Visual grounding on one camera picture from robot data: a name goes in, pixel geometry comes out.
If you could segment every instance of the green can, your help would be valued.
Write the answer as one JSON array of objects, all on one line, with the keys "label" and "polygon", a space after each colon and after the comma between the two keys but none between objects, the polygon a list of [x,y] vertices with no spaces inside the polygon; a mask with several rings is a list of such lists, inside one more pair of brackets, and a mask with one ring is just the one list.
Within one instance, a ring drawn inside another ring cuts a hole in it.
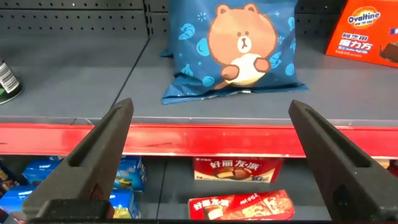
[{"label": "green can", "polygon": [[15,77],[3,59],[0,59],[0,105],[11,101],[23,90],[22,84]]}]

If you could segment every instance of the ovaltine box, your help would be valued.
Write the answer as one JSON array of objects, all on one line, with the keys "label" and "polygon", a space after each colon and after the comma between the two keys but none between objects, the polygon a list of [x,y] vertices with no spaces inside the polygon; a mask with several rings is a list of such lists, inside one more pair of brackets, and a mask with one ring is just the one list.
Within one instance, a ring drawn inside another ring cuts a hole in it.
[{"label": "ovaltine box", "polygon": [[294,215],[285,190],[195,198],[188,209],[192,220],[290,220]]},{"label": "ovaltine box", "polygon": [[240,180],[271,183],[276,180],[284,160],[256,157],[195,157],[196,180]]},{"label": "ovaltine box", "polygon": [[398,67],[397,9],[397,0],[348,0],[326,54]]}]

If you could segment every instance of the store shelf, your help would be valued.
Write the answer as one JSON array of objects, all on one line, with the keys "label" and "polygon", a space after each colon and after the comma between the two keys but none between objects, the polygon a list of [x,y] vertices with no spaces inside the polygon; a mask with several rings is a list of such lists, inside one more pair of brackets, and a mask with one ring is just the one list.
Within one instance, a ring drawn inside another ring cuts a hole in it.
[{"label": "store shelf", "polygon": [[167,45],[160,39],[151,39],[139,57],[145,44],[140,38],[2,41],[0,50],[27,91],[0,106],[0,153],[67,155],[121,91],[117,100],[134,103],[125,154],[305,157],[287,114],[296,99],[370,156],[398,158],[398,105],[388,97],[398,93],[395,68],[326,56],[324,39],[299,39],[297,73],[308,91],[165,106],[160,101],[173,81],[173,60],[159,57]]},{"label": "store shelf", "polygon": [[285,189],[295,206],[294,220],[330,220],[311,170],[304,160],[289,159],[273,184],[194,180],[191,159],[169,159],[158,219],[189,219],[188,200]]},{"label": "store shelf", "polygon": [[138,37],[3,37],[1,57],[25,91],[0,115],[100,118],[145,44]]}]

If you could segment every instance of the cartoon bear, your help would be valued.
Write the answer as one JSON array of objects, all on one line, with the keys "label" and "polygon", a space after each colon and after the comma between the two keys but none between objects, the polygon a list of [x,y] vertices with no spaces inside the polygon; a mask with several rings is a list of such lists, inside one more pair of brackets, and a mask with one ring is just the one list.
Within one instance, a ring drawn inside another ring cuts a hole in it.
[{"label": "cartoon bear", "polygon": [[271,20],[260,14],[255,4],[242,9],[220,4],[216,15],[210,25],[208,45],[214,60],[223,67],[224,81],[215,89],[229,84],[253,86],[271,69],[267,57],[278,40]]}]

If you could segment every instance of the blue package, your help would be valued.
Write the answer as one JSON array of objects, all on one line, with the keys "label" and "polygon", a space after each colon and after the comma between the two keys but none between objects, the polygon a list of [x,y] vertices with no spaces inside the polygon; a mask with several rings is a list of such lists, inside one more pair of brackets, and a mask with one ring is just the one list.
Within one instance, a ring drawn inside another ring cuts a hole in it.
[{"label": "blue package", "polygon": [[[22,203],[36,189],[36,186],[14,186],[1,199],[0,208],[20,223],[26,220]],[[113,218],[140,218],[141,213],[132,190],[112,190],[109,197],[115,213]]]},{"label": "blue package", "polygon": [[113,187],[114,189],[144,191],[145,180],[145,167],[142,165],[142,158],[129,156],[120,161]]},{"label": "blue package", "polygon": [[22,173],[27,181],[32,185],[39,185],[50,173],[61,163],[61,161],[51,161],[49,159],[39,159],[32,161]]},{"label": "blue package", "polygon": [[[32,185],[39,185],[61,161],[36,160],[32,161],[22,173]],[[122,157],[114,181],[114,189],[133,189],[144,191],[146,180],[145,167],[141,156]]]},{"label": "blue package", "polygon": [[169,1],[175,80],[163,104],[306,90],[294,67],[297,0]]}]

